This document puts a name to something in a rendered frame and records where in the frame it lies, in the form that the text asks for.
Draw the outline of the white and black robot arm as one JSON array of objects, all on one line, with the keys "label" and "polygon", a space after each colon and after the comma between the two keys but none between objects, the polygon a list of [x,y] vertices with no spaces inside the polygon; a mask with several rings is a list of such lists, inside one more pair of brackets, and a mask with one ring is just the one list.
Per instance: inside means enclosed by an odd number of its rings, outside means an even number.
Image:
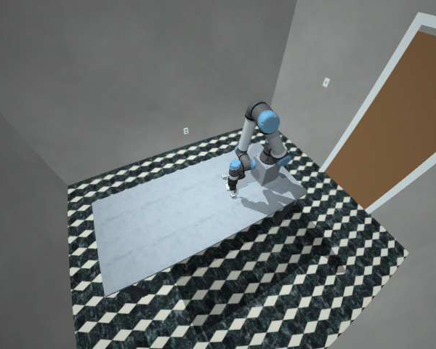
[{"label": "white and black robot arm", "polygon": [[239,160],[233,159],[230,162],[230,176],[237,177],[239,172],[256,168],[256,161],[250,159],[247,154],[256,125],[266,137],[264,150],[260,154],[261,162],[267,165],[276,163],[279,167],[287,165],[291,161],[291,155],[289,155],[286,146],[283,145],[277,130],[280,125],[278,115],[265,101],[255,100],[248,106],[245,117],[240,142],[235,148],[235,154]]}]

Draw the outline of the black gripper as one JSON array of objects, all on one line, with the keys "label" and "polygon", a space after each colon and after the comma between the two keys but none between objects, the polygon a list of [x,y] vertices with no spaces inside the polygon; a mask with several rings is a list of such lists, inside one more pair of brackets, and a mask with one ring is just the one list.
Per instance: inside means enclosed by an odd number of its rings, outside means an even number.
[{"label": "black gripper", "polygon": [[246,175],[244,174],[244,172],[239,172],[239,175],[237,177],[232,177],[229,174],[228,175],[228,186],[229,186],[230,190],[234,191],[234,193],[236,193],[237,192],[236,184],[238,183],[238,180],[243,179],[245,176]]}]

